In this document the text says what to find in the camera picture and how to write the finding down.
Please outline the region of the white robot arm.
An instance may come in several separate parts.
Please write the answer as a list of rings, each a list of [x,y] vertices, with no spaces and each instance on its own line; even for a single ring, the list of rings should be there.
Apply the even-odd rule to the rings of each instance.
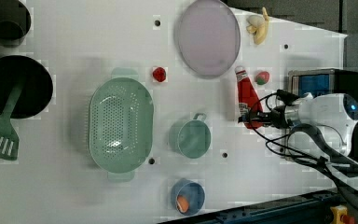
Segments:
[[[358,104],[346,93],[300,97],[288,91],[272,94],[282,104],[261,109],[257,97],[240,97],[238,122],[256,131],[273,127],[285,134],[267,139],[266,146],[278,146],[279,155],[308,166],[331,179],[338,192],[358,210],[358,161],[349,157],[354,129],[358,124]]]

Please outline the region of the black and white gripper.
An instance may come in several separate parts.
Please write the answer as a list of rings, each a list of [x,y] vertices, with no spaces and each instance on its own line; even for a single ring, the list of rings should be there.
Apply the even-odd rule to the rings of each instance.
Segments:
[[[264,125],[272,126],[277,129],[287,129],[293,125],[285,115],[285,105],[274,107],[270,112],[263,112],[260,117],[257,115],[245,114],[238,117],[238,122],[262,122]]]

